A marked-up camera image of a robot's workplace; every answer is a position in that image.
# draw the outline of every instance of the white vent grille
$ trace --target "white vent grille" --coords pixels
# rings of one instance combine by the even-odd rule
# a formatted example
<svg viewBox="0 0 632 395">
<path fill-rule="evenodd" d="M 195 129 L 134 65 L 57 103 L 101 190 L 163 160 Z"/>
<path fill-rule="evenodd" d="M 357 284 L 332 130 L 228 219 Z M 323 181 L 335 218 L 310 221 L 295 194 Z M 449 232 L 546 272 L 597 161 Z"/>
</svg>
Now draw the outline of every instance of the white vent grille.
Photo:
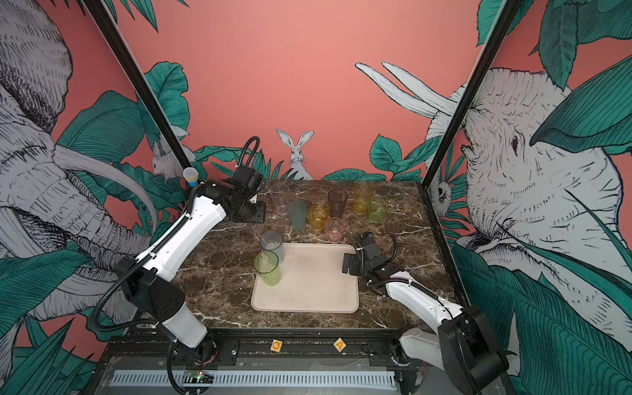
<svg viewBox="0 0 632 395">
<path fill-rule="evenodd" d="M 394 372 L 313 372 L 278 370 L 208 370 L 212 384 L 192 383 L 187 377 L 182 383 L 182 370 L 174 370 L 177 383 L 183 387 L 352 387 L 392 389 Z M 117 370 L 110 381 L 112 387 L 166 387 L 167 372 L 163 370 Z"/>
</svg>

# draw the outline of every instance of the beige tray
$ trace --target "beige tray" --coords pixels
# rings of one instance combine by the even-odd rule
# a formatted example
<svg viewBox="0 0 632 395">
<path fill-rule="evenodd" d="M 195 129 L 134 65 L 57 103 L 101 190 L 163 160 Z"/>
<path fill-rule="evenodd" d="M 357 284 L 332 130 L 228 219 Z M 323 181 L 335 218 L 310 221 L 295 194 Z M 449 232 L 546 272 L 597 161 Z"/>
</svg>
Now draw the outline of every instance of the beige tray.
<svg viewBox="0 0 632 395">
<path fill-rule="evenodd" d="M 284 243 L 281 281 L 268 286 L 259 276 L 252 308 L 269 312 L 353 313 L 358 309 L 358 280 L 344 274 L 348 244 Z"/>
</svg>

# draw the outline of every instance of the brown marble surface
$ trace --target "brown marble surface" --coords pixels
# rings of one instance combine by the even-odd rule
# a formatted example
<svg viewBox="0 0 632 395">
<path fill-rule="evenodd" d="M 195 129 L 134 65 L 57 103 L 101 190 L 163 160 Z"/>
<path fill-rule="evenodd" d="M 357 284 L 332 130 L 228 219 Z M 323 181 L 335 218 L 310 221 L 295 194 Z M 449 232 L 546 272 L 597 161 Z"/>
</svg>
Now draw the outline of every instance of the brown marble surface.
<svg viewBox="0 0 632 395">
<path fill-rule="evenodd" d="M 380 250 L 389 256 L 394 233 L 398 241 L 399 263 L 413 277 L 437 294 L 454 301 L 453 287 L 441 262 L 430 223 L 417 187 L 412 182 L 374 183 L 375 194 L 386 198 L 389 212 L 383 224 L 372 224 L 367 216 L 353 213 L 353 184 L 333 181 L 287 182 L 291 199 L 324 203 L 327 192 L 335 185 L 349 194 L 344 220 L 347 232 L 343 243 L 353 244 L 353 234 L 370 231 Z M 424 325 L 406 307 L 381 296 L 359 283 L 360 307 L 355 313 L 283 313 L 259 312 L 250 306 L 255 284 L 252 262 L 259 253 L 258 238 L 268 230 L 284 235 L 285 242 L 325 243 L 323 231 L 314 232 L 309 225 L 297 231 L 287 216 L 280 216 L 268 193 L 259 195 L 267 204 L 264 224 L 221 222 L 189 254 L 173 280 L 187 297 L 191 311 L 209 327 L 251 328 L 393 328 L 406 324 Z"/>
</svg>

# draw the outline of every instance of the elephant eye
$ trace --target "elephant eye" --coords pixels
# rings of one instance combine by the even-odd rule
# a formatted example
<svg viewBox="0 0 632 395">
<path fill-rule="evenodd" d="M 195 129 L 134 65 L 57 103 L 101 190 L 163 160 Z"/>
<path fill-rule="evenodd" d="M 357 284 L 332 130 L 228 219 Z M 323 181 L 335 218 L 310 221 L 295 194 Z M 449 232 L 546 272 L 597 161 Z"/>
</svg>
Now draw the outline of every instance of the elephant eye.
<svg viewBox="0 0 632 395">
<path fill-rule="evenodd" d="M 516 156 L 518 155 L 518 137 L 514 136 L 514 138 L 511 139 L 511 148 L 513 148 L 514 150 L 514 154 L 516 154 Z"/>
</svg>

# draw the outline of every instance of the drinking glass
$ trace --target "drinking glass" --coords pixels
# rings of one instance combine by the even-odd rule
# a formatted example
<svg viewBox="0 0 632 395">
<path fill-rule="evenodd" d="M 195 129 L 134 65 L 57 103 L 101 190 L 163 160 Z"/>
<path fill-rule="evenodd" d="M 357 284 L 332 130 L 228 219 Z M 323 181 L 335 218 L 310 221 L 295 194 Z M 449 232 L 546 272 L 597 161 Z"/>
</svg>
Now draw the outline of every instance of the drinking glass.
<svg viewBox="0 0 632 395">
<path fill-rule="evenodd" d="M 325 232 L 329 243 L 338 243 L 344 236 L 344 220 L 338 217 L 331 217 L 325 222 Z"/>
<path fill-rule="evenodd" d="M 305 215 L 307 214 L 307 205 L 302 200 L 292 200 L 288 203 L 289 221 L 296 229 L 305 226 Z"/>
<path fill-rule="evenodd" d="M 310 220 L 310 226 L 316 232 L 325 229 L 325 221 L 327 220 L 327 210 L 320 204 L 312 204 L 307 210 L 307 219 Z"/>
<path fill-rule="evenodd" d="M 279 284 L 281 271 L 279 270 L 279 257 L 272 251 L 261 251 L 254 261 L 255 270 L 261 280 L 269 286 Z"/>
<path fill-rule="evenodd" d="M 375 224 L 381 224 L 384 222 L 386 212 L 389 210 L 388 203 L 380 197 L 374 197 L 371 200 L 371 204 L 368 206 L 368 220 Z"/>
<path fill-rule="evenodd" d="M 327 199 L 329 201 L 329 216 L 342 218 L 344 206 L 347 204 L 347 192 L 337 186 L 329 191 Z"/>
<path fill-rule="evenodd" d="M 283 250 L 283 235 L 277 231 L 268 231 L 259 238 L 259 245 L 263 251 L 274 252 L 279 257 L 279 263 L 283 263 L 285 252 Z"/>
<path fill-rule="evenodd" d="M 366 214 L 373 197 L 373 185 L 366 182 L 356 182 L 353 185 L 353 212 Z"/>
<path fill-rule="evenodd" d="M 273 184 L 270 187 L 272 203 L 282 216 L 288 213 L 289 187 L 284 183 Z"/>
</svg>

